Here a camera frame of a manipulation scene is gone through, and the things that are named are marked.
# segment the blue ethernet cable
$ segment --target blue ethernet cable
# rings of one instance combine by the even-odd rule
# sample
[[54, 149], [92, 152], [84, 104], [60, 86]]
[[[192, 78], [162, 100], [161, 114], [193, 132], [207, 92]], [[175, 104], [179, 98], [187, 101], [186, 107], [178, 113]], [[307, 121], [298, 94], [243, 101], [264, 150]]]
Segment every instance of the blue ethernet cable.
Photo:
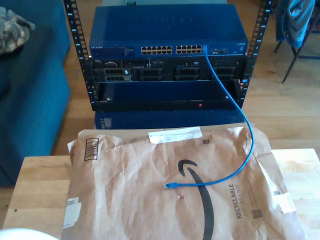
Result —
[[203, 53], [206, 59], [206, 62], [208, 64], [208, 66], [210, 67], [210, 70], [214, 76], [214, 78], [216, 79], [216, 81], [218, 82], [218, 84], [220, 85], [220, 87], [222, 88], [222, 90], [224, 91], [224, 93], [228, 96], [228, 98], [232, 101], [232, 103], [234, 104], [234, 106], [239, 110], [239, 112], [242, 114], [246, 124], [248, 125], [250, 134], [251, 134], [251, 148], [250, 151], [245, 159], [245, 161], [243, 162], [243, 164], [238, 168], [238, 170], [236, 170], [234, 173], [230, 174], [229, 176], [226, 176], [224, 178], [221, 178], [219, 180], [216, 181], [209, 181], [209, 182], [203, 182], [203, 183], [177, 183], [177, 182], [171, 182], [171, 183], [167, 183], [164, 184], [164, 188], [165, 189], [175, 189], [175, 188], [179, 188], [179, 187], [199, 187], [199, 186], [208, 186], [208, 185], [213, 185], [213, 184], [218, 184], [221, 183], [227, 179], [232, 178], [233, 176], [237, 175], [238, 173], [241, 172], [242, 169], [244, 169], [244, 167], [247, 165], [249, 158], [252, 154], [252, 151], [254, 149], [254, 145], [255, 145], [255, 139], [254, 139], [254, 133], [252, 131], [252, 128], [250, 126], [249, 120], [247, 119], [246, 115], [244, 114], [244, 112], [241, 110], [241, 108], [238, 106], [238, 104], [235, 102], [235, 100], [231, 97], [231, 95], [229, 94], [229, 92], [226, 90], [225, 86], [221, 83], [220, 79], [218, 78], [218, 76], [215, 73], [215, 70], [213, 69], [209, 58], [208, 58], [208, 47], [207, 45], [204, 45], [203, 48]]

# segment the amazon smile logo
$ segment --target amazon smile logo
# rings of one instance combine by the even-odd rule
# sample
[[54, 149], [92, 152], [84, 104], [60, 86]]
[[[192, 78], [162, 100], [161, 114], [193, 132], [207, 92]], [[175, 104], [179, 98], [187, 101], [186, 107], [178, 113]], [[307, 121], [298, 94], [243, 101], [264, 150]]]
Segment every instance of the amazon smile logo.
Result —
[[[190, 164], [193, 166], [198, 166], [194, 161], [191, 160], [180, 160], [178, 162], [178, 169], [182, 176], [185, 175], [184, 165]], [[203, 184], [204, 182], [201, 180], [199, 175], [190, 167], [187, 168], [193, 180], [196, 184]], [[212, 205], [211, 197], [207, 190], [206, 186], [198, 186], [198, 190], [202, 199], [203, 212], [204, 212], [204, 230], [203, 230], [203, 238], [202, 240], [211, 240], [214, 233], [214, 207]]]

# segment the blue couch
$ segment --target blue couch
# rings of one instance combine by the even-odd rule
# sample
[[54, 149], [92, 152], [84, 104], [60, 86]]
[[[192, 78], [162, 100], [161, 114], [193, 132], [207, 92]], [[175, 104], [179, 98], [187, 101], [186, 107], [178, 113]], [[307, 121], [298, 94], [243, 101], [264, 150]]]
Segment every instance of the blue couch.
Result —
[[25, 46], [0, 56], [0, 186], [23, 160], [50, 155], [70, 96], [63, 61], [70, 38], [61, 0], [2, 0], [35, 24]]

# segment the network equipment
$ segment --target network equipment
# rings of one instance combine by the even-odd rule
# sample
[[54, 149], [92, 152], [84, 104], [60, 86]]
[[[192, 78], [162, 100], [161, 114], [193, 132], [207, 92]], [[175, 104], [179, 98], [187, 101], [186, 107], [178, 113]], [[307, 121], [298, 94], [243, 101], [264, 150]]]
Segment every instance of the network equipment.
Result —
[[204, 46], [217, 76], [242, 107], [271, 2], [261, 2], [249, 46], [232, 4], [97, 7], [89, 56], [77, 3], [64, 0], [92, 109], [235, 109], [210, 71]]
[[93, 59], [244, 55], [248, 39], [232, 4], [97, 7], [90, 38]]

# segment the barcode label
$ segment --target barcode label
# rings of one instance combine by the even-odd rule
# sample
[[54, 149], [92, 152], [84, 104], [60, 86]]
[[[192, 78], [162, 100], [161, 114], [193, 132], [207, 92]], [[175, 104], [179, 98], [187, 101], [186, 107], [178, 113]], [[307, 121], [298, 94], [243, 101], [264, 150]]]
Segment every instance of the barcode label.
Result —
[[262, 218], [262, 212], [261, 212], [261, 209], [254, 209], [254, 210], [251, 210], [251, 213], [252, 213], [252, 217], [253, 219], [258, 219], [258, 218]]
[[99, 138], [88, 138], [85, 141], [84, 161], [98, 160]]
[[68, 200], [68, 202], [66, 203], [66, 205], [68, 206], [68, 205], [72, 205], [72, 204], [74, 204], [74, 203], [75, 203], [75, 200], [71, 200], [71, 201]]

